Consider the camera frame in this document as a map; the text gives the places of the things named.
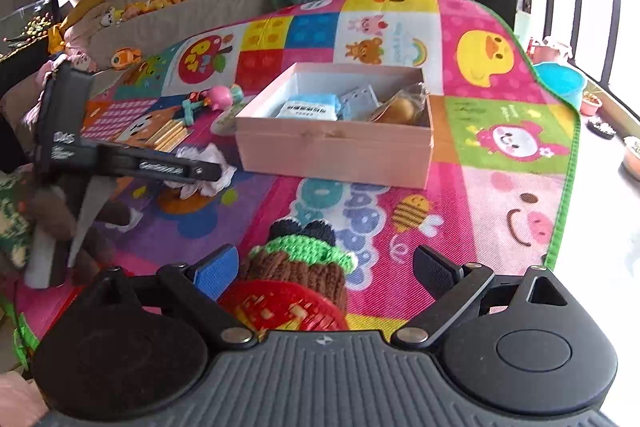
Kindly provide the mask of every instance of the label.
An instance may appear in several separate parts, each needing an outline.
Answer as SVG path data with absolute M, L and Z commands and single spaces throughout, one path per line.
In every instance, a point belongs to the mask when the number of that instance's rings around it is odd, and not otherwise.
M 289 100 L 278 113 L 278 118 L 307 118 L 309 120 L 338 120 L 335 107 L 327 103 Z
M 163 172 L 164 174 L 183 174 L 184 172 L 182 167 L 172 167 L 170 165 L 151 162 L 141 162 L 139 168 L 145 171 Z
M 66 143 L 66 144 L 71 144 L 73 142 L 75 142 L 76 140 L 76 135 L 73 133 L 66 133 L 66 132 L 62 132 L 62 131 L 56 131 L 56 133 L 53 135 L 53 141 L 54 142 L 62 142 L 62 143 Z
M 68 151 L 60 147 L 60 145 L 56 145 L 51 149 L 51 159 L 52 160 L 68 160 L 75 153 L 73 151 Z

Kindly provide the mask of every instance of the green crochet band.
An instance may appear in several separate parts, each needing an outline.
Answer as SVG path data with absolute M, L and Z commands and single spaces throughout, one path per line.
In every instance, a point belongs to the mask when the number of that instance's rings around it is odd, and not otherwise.
M 276 237 L 263 247 L 255 247 L 250 256 L 255 256 L 259 251 L 275 253 L 285 251 L 291 261 L 304 261 L 311 264 L 335 263 L 340 266 L 345 275 L 350 274 L 358 266 L 358 258 L 353 252 L 331 247 L 324 241 L 306 235 L 285 235 Z

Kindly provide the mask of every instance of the black gripper pad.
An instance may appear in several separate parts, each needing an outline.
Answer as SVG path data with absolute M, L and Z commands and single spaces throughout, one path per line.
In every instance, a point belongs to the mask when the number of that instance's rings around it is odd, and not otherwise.
M 555 419 L 484 410 L 442 378 L 429 355 L 400 351 L 378 331 L 271 331 L 217 357 L 167 409 L 117 424 L 46 415 L 43 427 L 614 427 L 594 410 Z

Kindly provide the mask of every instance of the pink toy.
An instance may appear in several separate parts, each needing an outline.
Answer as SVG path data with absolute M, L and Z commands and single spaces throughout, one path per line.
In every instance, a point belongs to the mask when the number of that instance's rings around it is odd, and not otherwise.
M 365 35 L 382 36 L 382 30 L 388 27 L 388 24 L 382 20 L 384 15 L 374 15 L 371 17 L 363 17 L 358 20 L 349 21 L 349 29 L 363 32 Z
M 215 86 L 203 92 L 207 105 L 212 111 L 223 110 L 230 107 L 234 103 L 234 96 L 231 89 L 226 86 Z
M 498 124 L 489 129 L 482 129 L 476 134 L 476 138 L 490 153 L 499 151 L 519 162 L 532 162 L 542 157 L 569 154 L 567 147 L 539 142 L 538 135 L 541 132 L 542 127 L 537 123 L 522 121 L 520 125 Z
M 98 64 L 85 53 L 77 53 L 69 57 L 71 64 L 76 70 L 84 71 L 85 73 L 95 73 L 98 71 Z

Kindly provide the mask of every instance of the pink box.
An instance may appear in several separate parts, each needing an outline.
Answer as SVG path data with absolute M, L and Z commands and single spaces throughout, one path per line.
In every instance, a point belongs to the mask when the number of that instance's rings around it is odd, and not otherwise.
M 424 188 L 433 150 L 429 97 L 420 126 L 272 118 L 295 94 L 341 96 L 370 84 L 383 102 L 402 87 L 423 82 L 422 75 L 417 68 L 294 64 L 236 117 L 243 168 L 283 176 Z

